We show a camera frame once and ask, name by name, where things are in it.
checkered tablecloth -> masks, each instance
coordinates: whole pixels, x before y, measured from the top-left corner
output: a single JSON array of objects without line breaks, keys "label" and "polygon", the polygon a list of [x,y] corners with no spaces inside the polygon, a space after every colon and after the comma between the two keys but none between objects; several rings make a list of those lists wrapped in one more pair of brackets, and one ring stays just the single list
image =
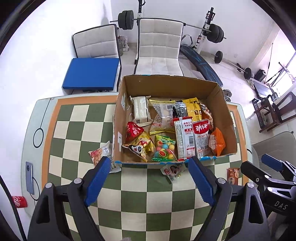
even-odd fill
[{"label": "checkered tablecloth", "polygon": [[[50,147],[49,182],[69,184],[94,167],[88,152],[108,140],[112,142],[114,109],[115,103],[61,106]],[[237,140],[237,154],[203,162],[215,176],[226,179],[227,168],[240,167],[238,135]],[[172,184],[159,170],[161,167],[123,164],[121,172],[108,175],[97,202],[89,207],[106,241],[123,237],[131,237],[132,241],[195,238],[210,206],[203,202],[188,170]],[[80,240],[69,203],[64,206],[73,239]],[[218,240],[225,239],[233,211],[234,203],[231,203]]]}]

black cable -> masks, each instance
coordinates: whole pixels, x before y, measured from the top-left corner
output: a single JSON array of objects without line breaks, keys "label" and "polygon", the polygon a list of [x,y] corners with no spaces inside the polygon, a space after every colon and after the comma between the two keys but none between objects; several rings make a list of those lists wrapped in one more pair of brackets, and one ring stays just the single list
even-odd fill
[{"label": "black cable", "polygon": [[39,197],[40,197],[40,189],[39,189],[39,185],[38,185],[38,182],[36,181],[36,179],[35,179],[34,177],[32,177],[32,178],[33,178],[33,180],[35,180],[35,182],[36,182],[36,184],[37,184],[37,187],[38,187],[38,193],[39,193],[37,199],[33,198],[32,194],[30,193],[31,197],[34,199],[34,204],[35,204],[35,201],[38,201],[38,199],[39,199]]},{"label": "black cable", "polygon": [[8,200],[9,200],[10,205],[11,205],[11,207],[12,207],[13,213],[15,214],[15,219],[16,219],[16,221],[17,221],[17,225],[18,225],[18,227],[19,227],[20,234],[21,234],[23,240],[24,240],[24,241],[27,241],[27,237],[26,237],[26,234],[25,234],[25,232],[24,232],[24,228],[22,227],[22,222],[21,222],[21,220],[20,220],[20,216],[19,216],[19,214],[18,214],[18,212],[17,212],[17,209],[16,209],[16,207],[15,207],[15,203],[13,202],[12,197],[11,197],[11,194],[10,194],[10,192],[9,192],[9,190],[8,190],[8,188],[7,188],[6,184],[5,184],[5,182],[3,181],[1,175],[0,175],[0,184],[1,184],[1,186],[2,186],[2,188],[3,188],[3,190],[4,190],[4,192],[5,192],[6,196],[8,197]]},{"label": "black cable", "polygon": [[270,61],[271,61],[271,55],[272,55],[272,47],[273,47],[273,43],[271,45],[271,51],[270,51],[270,59],[269,59],[269,64],[268,64],[268,69],[267,69],[267,73],[266,73],[266,76],[265,76],[265,81],[264,83],[266,82],[266,79],[267,79],[267,75],[268,75],[268,71],[269,71],[269,67],[270,67]]}]

table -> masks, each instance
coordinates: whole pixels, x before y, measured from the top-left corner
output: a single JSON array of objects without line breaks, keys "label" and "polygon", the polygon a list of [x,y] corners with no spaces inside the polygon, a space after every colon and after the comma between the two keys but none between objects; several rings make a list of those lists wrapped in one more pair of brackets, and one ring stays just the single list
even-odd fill
[{"label": "table", "polygon": [[110,90],[114,88],[118,58],[74,58],[62,87],[78,90]]},{"label": "table", "polygon": [[[83,177],[93,168],[88,151],[97,149],[108,140],[113,141],[112,116],[116,98],[117,93],[96,93],[38,101],[28,125],[22,170],[25,168],[24,162],[31,160],[33,175],[40,187],[46,182],[63,185]],[[234,103],[228,106],[234,120],[238,152],[203,161],[217,177],[224,178],[227,168],[240,167],[242,161],[246,160],[252,162],[252,156],[247,152],[251,142],[242,108]],[[32,137],[38,128],[43,129],[44,140],[36,148],[32,144]],[[94,136],[94,130],[101,130],[101,135]],[[36,146],[40,144],[41,137],[35,137]],[[188,170],[176,183],[171,184],[160,172],[160,167],[123,164],[121,172],[108,175],[97,201],[89,207],[106,241],[120,240],[122,237],[140,241],[174,241],[192,240],[196,236],[210,206],[203,202]],[[29,203],[26,212],[32,215],[34,203],[26,191],[24,173],[22,193]],[[248,178],[240,173],[239,183],[247,181]],[[233,211],[234,203],[231,203],[219,240],[223,240],[227,234]],[[65,204],[65,212],[72,236],[74,240],[79,240],[69,204]]]}]

snack package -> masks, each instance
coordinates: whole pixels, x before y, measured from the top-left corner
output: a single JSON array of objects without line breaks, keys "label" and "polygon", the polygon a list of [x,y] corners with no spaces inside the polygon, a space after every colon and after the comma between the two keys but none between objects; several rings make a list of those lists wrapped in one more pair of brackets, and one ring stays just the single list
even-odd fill
[{"label": "snack package", "polygon": [[175,161],[175,144],[176,140],[169,137],[155,135],[155,153],[152,157],[154,161]]},{"label": "snack package", "polygon": [[227,169],[227,182],[229,182],[232,185],[239,184],[239,168]]},{"label": "snack package", "polygon": [[130,97],[133,104],[133,122],[138,126],[148,126],[152,123],[148,99],[150,96]]},{"label": "snack package", "polygon": [[181,176],[182,172],[186,170],[184,163],[167,164],[161,169],[162,174],[168,176],[171,183],[173,183],[178,177]]},{"label": "snack package", "polygon": [[173,121],[177,138],[178,161],[184,161],[189,157],[195,156],[192,117],[174,118]]},{"label": "snack package", "polygon": [[200,103],[200,108],[202,109],[202,118],[208,119],[210,122],[210,130],[213,131],[214,129],[214,120],[213,115],[210,110],[202,103]]},{"label": "snack package", "polygon": [[210,122],[208,119],[192,123],[195,151],[198,159],[203,156],[208,156],[211,153],[211,149],[209,148],[209,129]]},{"label": "snack package", "polygon": [[183,101],[177,101],[173,106],[173,118],[188,116],[186,104]]},{"label": "snack package", "polygon": [[192,121],[202,120],[202,111],[197,98],[191,98],[182,101],[186,105],[188,116],[192,116]]},{"label": "snack package", "polygon": [[148,161],[146,155],[149,152],[155,152],[154,144],[146,132],[140,134],[132,142],[122,145],[122,147],[129,149],[145,162]]},{"label": "snack package", "polygon": [[126,126],[126,142],[132,141],[133,139],[141,135],[143,132],[144,129],[142,127],[139,127],[134,122],[129,121]]},{"label": "snack package", "polygon": [[[103,145],[99,149],[95,151],[89,151],[89,154],[91,156],[91,160],[94,166],[96,166],[99,163],[99,161],[103,156],[108,157],[112,161],[112,145],[110,144],[110,141],[108,141],[105,145]],[[116,166],[114,162],[111,162],[110,173],[119,172],[120,170],[121,170],[120,167]]]},{"label": "snack package", "polygon": [[209,147],[212,149],[215,156],[220,156],[225,146],[223,134],[216,127],[216,129],[210,135]]},{"label": "snack package", "polygon": [[149,100],[157,115],[150,128],[150,135],[162,132],[175,132],[173,122],[173,106],[176,101]]}]

cardboard box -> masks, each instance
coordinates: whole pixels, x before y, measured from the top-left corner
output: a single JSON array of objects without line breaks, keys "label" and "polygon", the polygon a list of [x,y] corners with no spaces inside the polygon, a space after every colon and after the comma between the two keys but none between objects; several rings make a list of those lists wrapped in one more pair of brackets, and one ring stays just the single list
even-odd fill
[{"label": "cardboard box", "polygon": [[[224,99],[223,91],[217,83],[195,78],[168,76],[168,75],[129,75],[122,79],[114,116],[114,150],[113,160],[117,163],[133,164],[160,164],[160,162],[144,162],[130,150],[121,147],[125,144],[126,125],[132,121],[131,97],[151,96],[155,100],[181,100],[197,97],[213,114],[214,127],[218,127],[225,139],[226,147],[222,155],[231,155],[237,152],[237,140],[233,121]],[[151,118],[156,111],[150,108]],[[149,133],[150,126],[145,127]],[[172,133],[160,135],[175,137]]]}]

